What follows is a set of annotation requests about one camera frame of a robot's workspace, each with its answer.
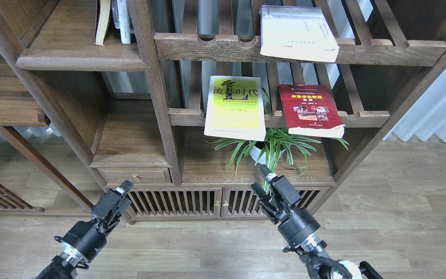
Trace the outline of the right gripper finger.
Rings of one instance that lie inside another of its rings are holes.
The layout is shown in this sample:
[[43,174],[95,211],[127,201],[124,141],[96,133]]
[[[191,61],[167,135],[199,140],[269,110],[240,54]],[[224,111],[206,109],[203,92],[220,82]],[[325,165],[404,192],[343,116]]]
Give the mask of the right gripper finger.
[[265,165],[260,166],[258,172],[268,182],[270,191],[274,192],[271,200],[274,210],[282,210],[286,206],[294,208],[296,203],[300,201],[301,196],[286,177],[277,176]]
[[253,183],[251,185],[251,188],[253,189],[254,193],[258,196],[261,207],[274,208],[274,205],[271,204],[271,200],[274,195],[274,192],[272,190],[269,194],[266,194],[259,183]]

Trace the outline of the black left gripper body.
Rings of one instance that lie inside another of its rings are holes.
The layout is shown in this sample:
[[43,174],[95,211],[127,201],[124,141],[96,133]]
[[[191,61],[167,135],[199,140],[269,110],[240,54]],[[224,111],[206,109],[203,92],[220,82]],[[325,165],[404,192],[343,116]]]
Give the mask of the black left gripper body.
[[90,221],[78,221],[64,237],[55,236],[55,240],[64,247],[60,255],[73,268],[88,269],[87,263],[99,254],[106,245],[106,237],[117,226],[117,220],[107,222],[93,217]]

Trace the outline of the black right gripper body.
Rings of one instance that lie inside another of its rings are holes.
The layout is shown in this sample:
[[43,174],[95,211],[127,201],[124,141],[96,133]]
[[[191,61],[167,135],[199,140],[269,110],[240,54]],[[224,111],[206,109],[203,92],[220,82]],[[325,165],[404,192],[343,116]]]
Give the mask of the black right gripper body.
[[324,252],[327,244],[320,240],[316,232],[320,224],[305,208],[291,207],[283,202],[274,208],[270,203],[262,202],[262,212],[273,224],[278,224],[278,231],[288,245],[283,252],[295,252],[299,256],[327,256]]

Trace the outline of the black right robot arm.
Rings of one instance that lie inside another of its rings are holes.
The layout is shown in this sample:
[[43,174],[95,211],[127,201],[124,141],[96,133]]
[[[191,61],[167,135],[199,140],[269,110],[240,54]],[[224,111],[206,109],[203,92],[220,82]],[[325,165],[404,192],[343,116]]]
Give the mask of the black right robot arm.
[[315,218],[306,208],[299,208],[301,200],[298,192],[284,176],[277,176],[263,165],[259,173],[269,183],[267,194],[259,183],[251,185],[259,197],[262,212],[273,224],[278,224],[278,231],[288,245],[283,252],[294,252],[306,265],[312,279],[381,279],[382,276],[366,261],[355,264],[345,260],[334,260],[326,252],[326,242],[317,237],[320,228]]

